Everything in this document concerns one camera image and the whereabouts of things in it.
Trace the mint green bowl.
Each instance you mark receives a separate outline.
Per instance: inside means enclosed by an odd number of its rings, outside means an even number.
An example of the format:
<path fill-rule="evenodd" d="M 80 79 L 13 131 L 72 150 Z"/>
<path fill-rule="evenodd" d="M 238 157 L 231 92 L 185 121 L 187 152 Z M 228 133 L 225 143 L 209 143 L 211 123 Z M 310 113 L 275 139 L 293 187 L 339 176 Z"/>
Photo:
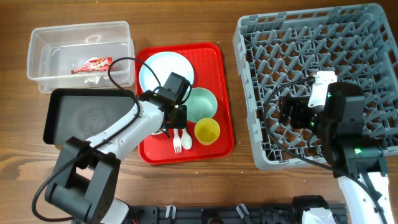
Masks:
<path fill-rule="evenodd" d="M 187 119 L 197 123 L 203 118 L 212 118 L 217 112 L 218 102 L 215 95 L 206 88 L 193 88 L 183 104 L 187 107 Z"/>

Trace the yellow plastic cup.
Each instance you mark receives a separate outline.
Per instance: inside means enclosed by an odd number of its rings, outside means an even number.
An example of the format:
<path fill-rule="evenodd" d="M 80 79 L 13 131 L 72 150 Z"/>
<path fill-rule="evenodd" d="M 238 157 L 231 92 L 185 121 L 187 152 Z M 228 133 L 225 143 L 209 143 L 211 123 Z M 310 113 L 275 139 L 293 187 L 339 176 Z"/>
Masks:
<path fill-rule="evenodd" d="M 217 121 L 212 118 L 199 120 L 194 128 L 197 140 L 205 146 L 213 144 L 220 136 L 221 129 Z"/>

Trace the red snack wrapper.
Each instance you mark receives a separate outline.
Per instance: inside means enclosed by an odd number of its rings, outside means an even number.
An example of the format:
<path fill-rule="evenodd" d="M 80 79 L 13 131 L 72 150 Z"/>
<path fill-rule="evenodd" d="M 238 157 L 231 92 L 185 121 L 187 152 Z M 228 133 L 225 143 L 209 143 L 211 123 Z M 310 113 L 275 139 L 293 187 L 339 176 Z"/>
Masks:
<path fill-rule="evenodd" d="M 82 72 L 106 72 L 110 65 L 113 63 L 112 57 L 97 58 L 93 57 L 86 61 L 86 63 L 71 71 L 71 74 L 82 73 Z"/>

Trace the light blue bowl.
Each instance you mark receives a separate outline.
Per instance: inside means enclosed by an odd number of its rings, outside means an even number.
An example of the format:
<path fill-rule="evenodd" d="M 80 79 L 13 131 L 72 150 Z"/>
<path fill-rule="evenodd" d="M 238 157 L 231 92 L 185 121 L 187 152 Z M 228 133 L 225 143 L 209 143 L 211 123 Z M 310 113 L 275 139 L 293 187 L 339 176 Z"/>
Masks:
<path fill-rule="evenodd" d="M 158 129 L 156 132 L 150 134 L 150 135 L 158 135 L 158 134 L 162 134 L 165 131 L 165 129 Z"/>

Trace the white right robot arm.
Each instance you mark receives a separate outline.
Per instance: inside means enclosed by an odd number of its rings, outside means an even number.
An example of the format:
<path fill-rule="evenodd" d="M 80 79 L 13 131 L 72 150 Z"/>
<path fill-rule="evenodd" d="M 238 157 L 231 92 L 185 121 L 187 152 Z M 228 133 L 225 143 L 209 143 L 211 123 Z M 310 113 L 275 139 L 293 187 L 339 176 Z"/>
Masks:
<path fill-rule="evenodd" d="M 382 144 L 363 134 L 362 89 L 337 82 L 325 91 L 319 94 L 320 106 L 309 106 L 309 97 L 281 96 L 279 122 L 310 129 L 321 140 L 353 223 L 393 223 Z"/>

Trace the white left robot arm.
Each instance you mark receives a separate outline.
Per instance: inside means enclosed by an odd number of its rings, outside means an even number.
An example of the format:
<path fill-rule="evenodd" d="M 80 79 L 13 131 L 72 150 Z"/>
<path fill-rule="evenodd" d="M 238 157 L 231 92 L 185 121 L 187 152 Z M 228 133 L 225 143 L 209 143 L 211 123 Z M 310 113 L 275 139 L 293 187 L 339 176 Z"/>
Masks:
<path fill-rule="evenodd" d="M 115 198 L 121 162 L 152 133 L 187 125 L 183 105 L 190 82 L 171 73 L 163 86 L 134 98 L 121 119 L 87 140 L 64 143 L 52 175 L 40 190 L 44 199 L 77 223 L 135 223 L 131 207 Z"/>

